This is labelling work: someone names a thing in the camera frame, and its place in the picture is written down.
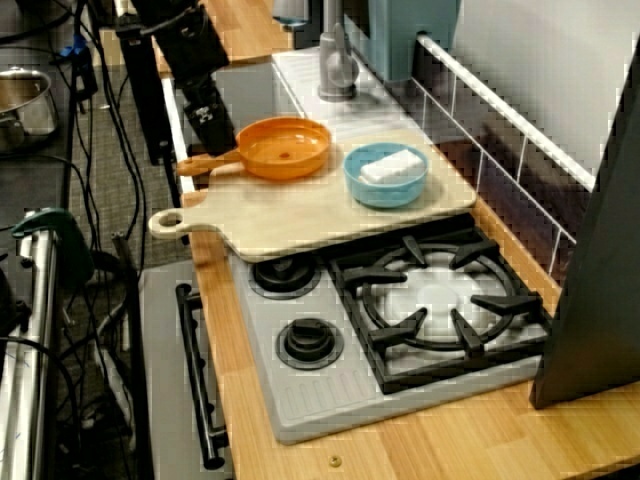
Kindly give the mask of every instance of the orange pan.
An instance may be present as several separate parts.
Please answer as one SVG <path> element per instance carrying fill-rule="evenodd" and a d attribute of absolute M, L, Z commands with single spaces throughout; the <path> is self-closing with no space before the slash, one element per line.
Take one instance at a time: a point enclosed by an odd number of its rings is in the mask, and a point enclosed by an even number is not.
<path fill-rule="evenodd" d="M 238 148 L 219 157 L 198 155 L 178 162 L 178 175 L 200 175 L 242 162 L 247 172 L 272 180 L 304 177 L 327 161 L 331 134 L 317 122 L 297 117 L 268 118 L 236 136 Z"/>

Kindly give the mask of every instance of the backsplash tile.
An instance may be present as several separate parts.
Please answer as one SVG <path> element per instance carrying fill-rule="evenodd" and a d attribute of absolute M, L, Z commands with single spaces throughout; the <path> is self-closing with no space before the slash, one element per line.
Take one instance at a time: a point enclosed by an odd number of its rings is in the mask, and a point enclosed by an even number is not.
<path fill-rule="evenodd" d="M 576 237 L 591 194 L 531 142 L 525 148 L 520 184 Z"/>
<path fill-rule="evenodd" d="M 476 94 L 465 82 L 458 79 L 455 88 L 453 118 L 472 137 L 485 134 L 487 119 L 496 115 L 495 109 Z"/>
<path fill-rule="evenodd" d="M 424 111 L 424 133 L 435 144 L 467 140 L 465 133 L 454 121 L 427 95 Z"/>
<path fill-rule="evenodd" d="M 425 36 L 416 45 L 412 81 L 417 90 L 387 88 L 562 285 L 591 196 L 584 185 L 593 179 L 583 178 L 570 157 Z"/>
<path fill-rule="evenodd" d="M 540 266 L 548 271 L 558 227 L 491 159 L 483 162 L 477 188 Z"/>
<path fill-rule="evenodd" d="M 445 109 L 451 112 L 455 75 L 440 60 L 416 42 L 413 77 Z"/>
<path fill-rule="evenodd" d="M 478 142 L 512 178 L 516 179 L 525 145 L 524 134 L 495 111 L 486 117 L 482 128 L 484 132 L 477 137 Z"/>

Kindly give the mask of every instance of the oven handle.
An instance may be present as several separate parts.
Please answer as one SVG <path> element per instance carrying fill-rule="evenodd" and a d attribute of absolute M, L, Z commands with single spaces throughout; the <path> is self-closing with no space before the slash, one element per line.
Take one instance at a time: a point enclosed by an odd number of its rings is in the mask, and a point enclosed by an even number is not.
<path fill-rule="evenodd" d="M 215 406 L 209 403 L 202 371 L 205 362 L 200 357 L 200 349 L 195 336 L 198 324 L 193 318 L 193 311 L 202 308 L 202 301 L 200 295 L 197 293 L 190 295 L 190 293 L 191 286 L 186 283 L 176 287 L 182 339 L 187 356 L 189 383 L 191 384 L 191 396 L 196 414 L 198 436 L 200 437 L 202 461 L 207 470 L 217 470 L 224 465 L 224 458 L 220 456 L 218 450 L 229 446 L 229 438 L 226 427 L 213 428 L 211 425 L 211 413 L 213 413 Z"/>

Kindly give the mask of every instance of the metal pot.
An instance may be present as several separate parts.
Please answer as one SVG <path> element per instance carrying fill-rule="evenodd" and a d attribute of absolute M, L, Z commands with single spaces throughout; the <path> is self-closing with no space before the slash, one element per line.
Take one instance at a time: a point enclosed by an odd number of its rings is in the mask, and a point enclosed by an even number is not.
<path fill-rule="evenodd" d="M 39 143 L 58 128 L 50 90 L 51 78 L 42 72 L 13 67 L 0 73 L 0 152 Z"/>

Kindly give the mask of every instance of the white sink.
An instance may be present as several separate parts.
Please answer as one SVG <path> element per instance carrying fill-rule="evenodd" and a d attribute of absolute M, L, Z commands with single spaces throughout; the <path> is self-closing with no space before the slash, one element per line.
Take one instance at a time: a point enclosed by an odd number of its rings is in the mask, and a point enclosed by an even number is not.
<path fill-rule="evenodd" d="M 218 70 L 213 78 L 229 111 L 236 133 L 269 117 L 294 115 L 325 125 L 334 141 L 396 129 L 415 129 L 416 123 L 360 62 L 358 95 L 346 102 L 325 102 L 318 97 L 319 48 L 284 52 L 272 62 Z M 182 112 L 184 96 L 172 79 L 164 79 L 165 101 L 178 161 L 187 158 L 185 144 L 199 143 Z M 180 178 L 182 191 L 192 192 L 193 181 Z"/>

